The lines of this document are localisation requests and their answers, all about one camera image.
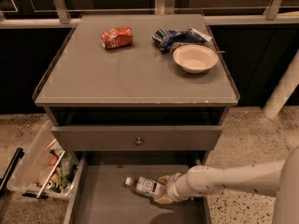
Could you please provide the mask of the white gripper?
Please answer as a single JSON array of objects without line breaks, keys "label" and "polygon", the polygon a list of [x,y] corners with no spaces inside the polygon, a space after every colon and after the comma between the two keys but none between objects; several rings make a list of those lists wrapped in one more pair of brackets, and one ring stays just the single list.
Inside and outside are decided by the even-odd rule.
[{"label": "white gripper", "polygon": [[166,194],[161,197],[154,198],[159,204],[179,203],[190,198],[191,189],[187,184],[186,175],[175,173],[173,175],[164,175],[158,178],[158,181],[164,185]]}]

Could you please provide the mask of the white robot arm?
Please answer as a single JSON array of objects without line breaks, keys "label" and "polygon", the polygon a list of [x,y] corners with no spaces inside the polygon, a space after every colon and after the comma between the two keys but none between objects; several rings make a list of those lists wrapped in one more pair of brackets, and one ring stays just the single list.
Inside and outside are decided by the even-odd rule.
[{"label": "white robot arm", "polygon": [[273,224],[299,224],[299,149],[283,161],[214,168],[196,165],[185,173],[159,178],[164,184],[159,203],[180,203],[218,190],[236,190],[276,198]]}]

